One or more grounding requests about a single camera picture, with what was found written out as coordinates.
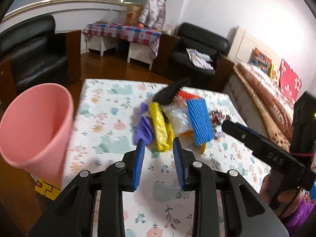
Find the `black brush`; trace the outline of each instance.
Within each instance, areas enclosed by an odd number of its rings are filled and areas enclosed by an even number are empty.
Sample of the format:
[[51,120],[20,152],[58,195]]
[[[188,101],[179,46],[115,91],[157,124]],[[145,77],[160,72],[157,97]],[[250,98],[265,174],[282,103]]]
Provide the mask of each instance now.
[[171,85],[168,85],[166,88],[162,89],[154,96],[153,102],[158,102],[160,105],[163,106],[170,105],[173,101],[173,98],[181,90],[181,88],[190,84],[191,79],[190,77],[187,77]]

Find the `black leather sofa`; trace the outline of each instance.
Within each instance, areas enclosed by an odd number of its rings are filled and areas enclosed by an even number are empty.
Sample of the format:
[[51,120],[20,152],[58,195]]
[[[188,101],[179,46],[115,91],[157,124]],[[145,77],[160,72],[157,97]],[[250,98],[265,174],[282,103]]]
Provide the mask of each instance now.
[[[226,55],[228,52],[228,40],[190,23],[183,23],[179,27],[177,35],[179,39],[168,58],[168,78],[176,81],[189,76],[191,87],[208,89],[209,82],[215,75],[222,54]],[[213,59],[210,64],[214,70],[195,67],[189,59],[187,48],[208,54]]]
[[0,100],[4,106],[32,86],[48,82],[67,86],[79,79],[80,37],[80,30],[56,34],[50,14],[1,32]]

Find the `colorful patterned pillow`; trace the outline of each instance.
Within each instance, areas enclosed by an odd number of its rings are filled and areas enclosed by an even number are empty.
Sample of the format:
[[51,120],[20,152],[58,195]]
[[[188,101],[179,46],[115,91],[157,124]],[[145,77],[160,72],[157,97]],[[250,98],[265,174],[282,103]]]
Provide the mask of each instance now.
[[257,47],[253,51],[251,63],[254,66],[259,67],[266,74],[268,74],[271,67],[271,60],[262,52],[260,52]]
[[280,75],[281,75],[280,66],[276,66],[272,64],[269,71],[269,77],[271,79],[273,86],[276,89],[280,88]]
[[302,81],[294,70],[282,59],[281,63],[280,87],[281,92],[289,99],[296,101]]

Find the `human hand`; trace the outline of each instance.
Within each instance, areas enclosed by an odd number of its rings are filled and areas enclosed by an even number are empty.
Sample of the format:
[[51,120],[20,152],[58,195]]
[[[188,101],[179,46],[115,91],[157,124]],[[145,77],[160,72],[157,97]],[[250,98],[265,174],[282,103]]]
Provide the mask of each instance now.
[[[270,197],[268,195],[269,182],[270,182],[270,175],[267,175],[265,178],[263,178],[261,190],[259,192],[259,195],[261,196],[261,198],[268,205],[270,204],[270,201],[271,201]],[[284,191],[279,195],[278,201],[283,202],[283,203],[290,203],[292,201],[292,199],[294,198],[294,196],[296,195],[296,193],[297,193],[297,190]],[[300,193],[297,195],[297,197],[295,198],[293,203],[290,205],[290,207],[283,214],[282,218],[288,217],[291,214],[293,214],[296,211],[298,205],[301,203],[301,200],[303,199],[303,197],[304,197],[303,192],[300,191]]]

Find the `silver screw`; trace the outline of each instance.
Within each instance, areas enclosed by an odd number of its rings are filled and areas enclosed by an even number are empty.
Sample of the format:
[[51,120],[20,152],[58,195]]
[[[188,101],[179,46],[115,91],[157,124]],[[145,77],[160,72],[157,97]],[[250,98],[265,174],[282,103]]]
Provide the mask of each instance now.
[[83,171],[81,171],[81,172],[79,173],[79,175],[80,175],[81,177],[87,177],[87,176],[89,175],[89,171],[83,170]]
[[229,174],[231,176],[237,176],[238,175],[238,172],[236,170],[230,170]]
[[194,167],[202,167],[202,162],[200,162],[200,161],[194,161],[194,162],[193,162],[193,166],[194,166]]
[[117,168],[122,168],[122,167],[125,166],[125,163],[124,163],[123,161],[118,161],[118,162],[115,163],[115,166],[116,166]]

